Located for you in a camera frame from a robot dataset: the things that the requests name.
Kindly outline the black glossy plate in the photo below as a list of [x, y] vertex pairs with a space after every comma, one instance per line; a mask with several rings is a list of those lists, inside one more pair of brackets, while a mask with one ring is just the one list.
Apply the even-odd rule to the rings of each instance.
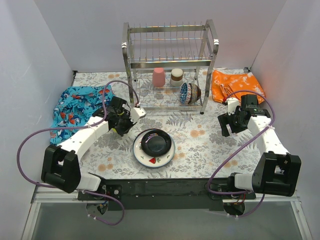
[[171, 137], [160, 129], [148, 131], [141, 139], [142, 150], [151, 157], [161, 157], [167, 154], [172, 145]]

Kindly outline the white plate with strawberry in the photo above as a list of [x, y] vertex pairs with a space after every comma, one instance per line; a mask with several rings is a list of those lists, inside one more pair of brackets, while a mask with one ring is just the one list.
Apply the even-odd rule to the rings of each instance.
[[168, 153], [166, 153], [165, 155], [163, 156], [159, 156], [159, 157], [152, 157], [152, 156], [149, 156], [147, 155], [143, 150], [142, 150], [142, 146], [141, 146], [141, 140], [143, 138], [143, 136], [149, 132], [150, 130], [160, 130], [160, 129], [157, 129], [157, 128], [151, 128], [151, 129], [147, 129], [143, 132], [141, 132], [134, 140], [133, 142], [133, 155], [135, 157], [135, 159], [143, 166], [147, 167], [147, 168], [161, 168], [167, 164], [169, 164], [172, 159], [174, 158], [175, 156], [175, 152], [176, 152], [176, 145], [175, 145], [175, 142], [173, 140], [173, 138], [171, 137], [172, 139], [172, 147], [171, 149], [169, 150]]

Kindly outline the beige bowl with patterned outside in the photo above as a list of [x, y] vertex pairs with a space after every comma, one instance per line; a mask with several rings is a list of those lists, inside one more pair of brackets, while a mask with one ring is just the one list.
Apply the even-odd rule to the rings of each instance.
[[199, 86], [194, 83], [189, 83], [188, 86], [188, 104], [195, 104], [201, 98], [201, 90]]

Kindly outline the pink plastic cup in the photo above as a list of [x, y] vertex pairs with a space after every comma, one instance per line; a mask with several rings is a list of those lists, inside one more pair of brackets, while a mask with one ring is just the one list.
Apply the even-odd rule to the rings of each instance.
[[166, 83], [166, 74], [163, 67], [156, 67], [153, 69], [152, 84], [155, 88], [161, 88]]

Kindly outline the white blue patterned bowl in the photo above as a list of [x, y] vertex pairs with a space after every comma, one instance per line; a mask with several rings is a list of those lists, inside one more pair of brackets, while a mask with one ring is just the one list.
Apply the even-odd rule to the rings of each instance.
[[180, 103], [183, 105], [189, 104], [191, 100], [191, 87], [189, 83], [184, 82], [180, 88]]

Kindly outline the white brown steel cup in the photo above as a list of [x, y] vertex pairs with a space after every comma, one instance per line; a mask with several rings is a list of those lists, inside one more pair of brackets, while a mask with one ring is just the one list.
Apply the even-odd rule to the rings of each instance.
[[174, 68], [171, 70], [170, 84], [174, 87], [179, 87], [183, 83], [184, 71], [181, 68]]

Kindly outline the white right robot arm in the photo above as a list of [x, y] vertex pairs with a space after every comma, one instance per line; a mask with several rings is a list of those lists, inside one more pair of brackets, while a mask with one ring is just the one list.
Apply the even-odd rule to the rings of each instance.
[[298, 182], [301, 159], [292, 155], [280, 142], [273, 126], [270, 113], [262, 109], [255, 94], [246, 94], [240, 100], [234, 97], [224, 101], [227, 113], [219, 115], [221, 133], [249, 130], [256, 140], [261, 158], [253, 173], [232, 173], [227, 180], [226, 192], [237, 199], [245, 191], [291, 197]]

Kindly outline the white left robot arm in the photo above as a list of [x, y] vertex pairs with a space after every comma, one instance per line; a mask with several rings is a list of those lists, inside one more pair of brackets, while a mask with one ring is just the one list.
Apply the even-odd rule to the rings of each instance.
[[98, 138], [114, 130], [123, 136], [146, 116], [140, 106], [127, 109], [127, 101], [114, 96], [106, 109], [97, 109], [83, 129], [58, 145], [50, 145], [44, 152], [41, 180], [66, 193], [76, 190], [89, 191], [95, 200], [106, 196], [106, 187], [101, 178], [82, 171], [80, 161]]

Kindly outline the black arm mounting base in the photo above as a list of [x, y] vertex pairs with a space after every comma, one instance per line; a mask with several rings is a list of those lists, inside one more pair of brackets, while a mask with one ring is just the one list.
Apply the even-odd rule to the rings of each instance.
[[243, 214], [245, 201], [236, 196], [222, 195], [227, 191], [227, 178], [215, 178], [207, 191], [206, 178], [102, 179], [98, 195], [78, 193], [79, 201], [104, 202], [103, 195], [118, 199], [126, 210], [205, 209], [223, 211], [223, 201], [235, 203], [231, 212]]

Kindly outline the steel two-tier dish rack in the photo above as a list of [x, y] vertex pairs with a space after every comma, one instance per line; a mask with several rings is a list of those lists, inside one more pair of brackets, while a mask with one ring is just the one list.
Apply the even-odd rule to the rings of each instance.
[[[163, 25], [123, 24], [121, 50], [131, 105], [140, 101], [151, 111], [195, 111], [204, 114], [212, 73], [219, 50], [219, 38], [212, 19], [204, 23], [164, 23]], [[164, 68], [165, 84], [154, 87], [154, 68]], [[183, 83], [201, 90], [193, 104], [181, 104], [180, 88], [170, 84], [171, 71], [183, 70]]]

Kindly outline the orange white folded cloth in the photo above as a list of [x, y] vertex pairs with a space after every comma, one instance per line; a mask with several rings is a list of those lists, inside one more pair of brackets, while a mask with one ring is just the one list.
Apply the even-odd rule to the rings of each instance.
[[227, 74], [215, 70], [212, 73], [211, 93], [215, 102], [222, 103], [229, 94], [240, 90], [250, 90], [266, 96], [258, 80], [251, 72]]

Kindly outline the blue shark print cloth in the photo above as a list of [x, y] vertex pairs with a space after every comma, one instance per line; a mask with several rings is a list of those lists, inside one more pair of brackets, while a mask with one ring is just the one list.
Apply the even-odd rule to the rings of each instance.
[[108, 105], [114, 96], [111, 86], [106, 89], [103, 86], [72, 86], [67, 88], [53, 109], [50, 143], [58, 145], [78, 131], [74, 127], [83, 127], [92, 114], [103, 106], [103, 92], [105, 92], [105, 105]]

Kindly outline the floral table mat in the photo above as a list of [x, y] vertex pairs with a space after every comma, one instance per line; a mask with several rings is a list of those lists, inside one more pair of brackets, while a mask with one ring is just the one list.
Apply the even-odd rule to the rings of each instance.
[[[71, 87], [111, 86], [123, 99], [129, 96], [125, 72], [77, 73]], [[213, 172], [227, 177], [233, 172], [251, 173], [260, 151], [251, 134], [243, 131], [223, 137], [218, 116], [226, 107], [209, 95], [204, 114], [186, 111], [148, 111], [127, 134], [109, 132], [100, 137], [85, 153], [80, 168], [107, 179], [208, 178]], [[160, 168], [148, 168], [134, 157], [136, 136], [147, 129], [166, 131], [175, 142], [175, 154], [170, 163]]]

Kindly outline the aluminium frame rail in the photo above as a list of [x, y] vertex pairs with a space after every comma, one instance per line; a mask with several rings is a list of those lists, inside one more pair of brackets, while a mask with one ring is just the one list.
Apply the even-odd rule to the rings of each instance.
[[22, 240], [31, 240], [36, 226], [42, 204], [49, 203], [73, 203], [77, 202], [78, 192], [66, 193], [55, 188], [37, 186], [31, 199], [31, 205], [25, 226], [22, 232]]

